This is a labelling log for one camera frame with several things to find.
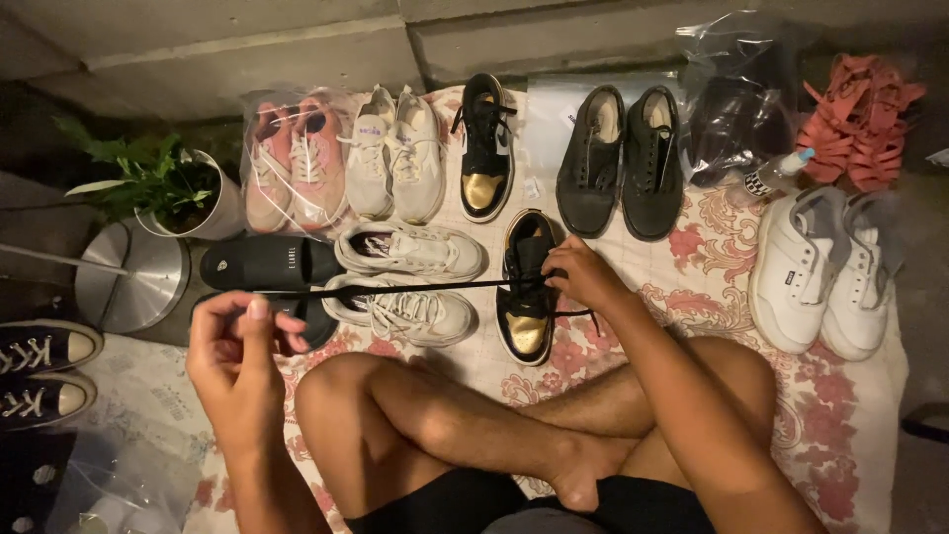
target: white leather sneaker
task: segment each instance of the white leather sneaker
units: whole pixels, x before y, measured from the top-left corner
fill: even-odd
[[[828,293],[850,252],[845,200],[841,190],[819,187],[775,201],[761,218],[749,304],[761,335],[785,353],[803,353],[820,332]]]
[[[403,271],[433,283],[471,280],[481,272],[483,258],[481,246],[461,232],[392,221],[363,222],[345,230],[334,252],[349,271]]]
[[[387,287],[405,285],[384,277],[339,275],[326,289],[345,286]],[[450,291],[422,291],[390,295],[325,298],[326,313],[337,320],[372,327],[373,334],[405,336],[417,347],[448,347],[471,335],[475,307]]]
[[[883,342],[893,276],[902,265],[895,217],[896,197],[888,191],[857,195],[847,203],[850,255],[830,291],[820,335],[844,359],[865,360]]]
[[[399,96],[396,121],[385,143],[396,215],[409,224],[423,224],[435,216],[445,198],[445,177],[435,112],[409,86]]]
[[[346,199],[360,217],[375,219],[392,209],[391,176],[385,138],[396,120],[396,104],[385,88],[376,86],[353,124],[346,160]]]

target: floral blanket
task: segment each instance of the floral blanket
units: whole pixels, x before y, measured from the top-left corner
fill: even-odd
[[[512,91],[510,96],[518,109],[525,109],[526,93]],[[426,98],[441,119],[449,177],[445,204],[432,223],[466,232],[484,245],[490,252],[491,265],[480,279],[496,279],[502,233],[508,221],[524,207],[544,209],[557,219],[553,188],[549,182],[544,184],[529,176],[527,155],[518,152],[514,190],[501,216],[484,225],[465,220],[456,200],[458,180],[453,178],[460,175],[461,132],[449,134],[460,105],[461,87]],[[524,115],[520,113],[509,121],[515,142],[524,126],[518,117]],[[772,442],[778,465],[820,512],[831,532],[888,532],[897,411],[907,375],[896,310],[891,310],[883,347],[865,362],[846,362],[820,344],[793,356],[766,343],[752,323],[747,291],[757,252],[759,217],[754,210],[730,207],[723,190],[687,191],[676,230],[669,239],[657,243],[637,241],[627,234],[622,215],[616,213],[606,234],[590,244],[627,283],[639,289],[662,323],[683,335],[730,337],[763,353],[779,380]],[[475,335],[440,354],[450,362],[447,367],[453,377],[501,402],[535,403],[623,362],[619,341],[608,326],[603,336],[598,336],[592,321],[579,316],[557,319],[555,343],[545,365],[520,366],[508,358],[497,337],[494,291],[479,288],[467,290],[464,295],[477,308],[480,326]],[[571,303],[562,301],[560,305],[569,307]],[[322,486],[293,418],[293,396],[307,370],[334,354],[350,351],[398,358],[422,353],[400,339],[377,338],[368,328],[342,326],[322,349],[282,366],[287,385],[287,449],[336,532],[346,531],[343,519]],[[538,481],[520,482],[530,495],[550,493]],[[203,480],[185,532],[236,532],[227,472],[223,459],[213,449],[205,460]]]

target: potted plant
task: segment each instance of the potted plant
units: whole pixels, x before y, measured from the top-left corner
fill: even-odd
[[[119,178],[66,192],[85,194],[86,202],[101,209],[109,222],[136,217],[149,232],[176,238],[224,239],[244,229],[240,188],[210,156],[185,150],[178,134],[163,141],[98,141],[74,119],[55,121],[94,162],[121,169]]]

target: pink floral pattern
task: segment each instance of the pink floral pattern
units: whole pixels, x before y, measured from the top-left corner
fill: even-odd
[[[509,92],[509,96],[515,101],[515,107],[524,108],[524,93]],[[478,226],[465,222],[458,213],[456,202],[448,201],[458,195],[457,180],[451,177],[460,172],[462,130],[460,128],[453,135],[450,129],[460,106],[460,97],[460,87],[425,97],[439,116],[441,139],[448,145],[448,150],[443,153],[449,177],[446,202],[433,223],[468,232],[488,247],[491,264],[483,276],[483,279],[488,279],[496,276],[500,265],[500,239],[494,236],[499,235],[506,221],[526,205],[516,192],[522,190],[521,173],[529,165],[518,155],[515,193],[497,224]],[[520,135],[521,125],[512,123],[515,139]],[[545,201],[546,213],[556,219],[556,204],[550,193]],[[599,242],[620,243],[621,246],[604,248],[601,252],[619,267],[621,275],[637,284],[643,300],[660,324],[684,336],[731,338],[764,354],[778,383],[772,439],[775,461],[834,534],[856,533],[858,530],[886,531],[889,528],[892,477],[884,477],[888,480],[887,485],[880,482],[880,477],[876,477],[876,482],[867,481],[861,472],[862,469],[889,469],[892,472],[895,449],[886,457],[879,454],[866,457],[856,452],[861,448],[855,447],[861,440],[874,444],[862,449],[874,450],[881,442],[896,441],[893,433],[879,435],[873,433],[879,432],[876,428],[864,429],[858,423],[858,420],[889,418],[890,432],[896,431],[896,401],[881,399],[876,393],[892,387],[885,365],[874,363],[882,356],[878,354],[874,359],[857,364],[862,366],[857,368],[820,343],[804,354],[793,356],[764,341],[752,321],[748,295],[749,273],[757,255],[760,211],[760,207],[735,210],[725,201],[723,189],[687,190],[676,228],[668,240],[649,244],[634,240],[625,232],[622,216],[618,214]],[[561,394],[625,361],[619,340],[610,326],[598,317],[598,329],[589,316],[580,315],[555,319],[554,344],[548,362],[534,368],[520,366],[504,356],[494,334],[493,294],[490,290],[469,290],[465,296],[477,308],[479,328],[471,338],[437,351],[437,354],[459,370],[459,379],[508,405],[533,404]],[[558,303],[558,310],[582,309],[579,304],[564,298]],[[896,348],[890,351],[895,353],[895,358],[902,359],[905,366],[899,339],[893,346]],[[286,446],[335,532],[346,532],[345,525],[300,435],[293,418],[293,402],[296,384],[306,371],[329,357],[353,351],[402,359],[431,355],[404,339],[379,338],[367,328],[343,325],[320,350],[281,362],[281,373],[287,386],[284,409]],[[869,372],[868,366],[876,367]],[[540,481],[515,478],[531,496],[551,494],[549,486]],[[209,454],[204,478],[195,493],[192,515],[211,521],[216,525],[215,531],[236,532],[231,510],[233,497],[223,461],[219,455]],[[873,517],[862,518],[860,510],[874,510]]]

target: hand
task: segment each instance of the hand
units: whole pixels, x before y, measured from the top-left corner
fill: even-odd
[[[616,271],[576,236],[568,237],[550,251],[541,274],[546,276],[555,269],[566,272],[567,277],[550,277],[544,283],[594,312],[605,315],[610,305],[632,295]]]
[[[286,392],[273,354],[304,352],[306,327],[239,291],[195,307],[185,368],[225,459],[283,448]]]

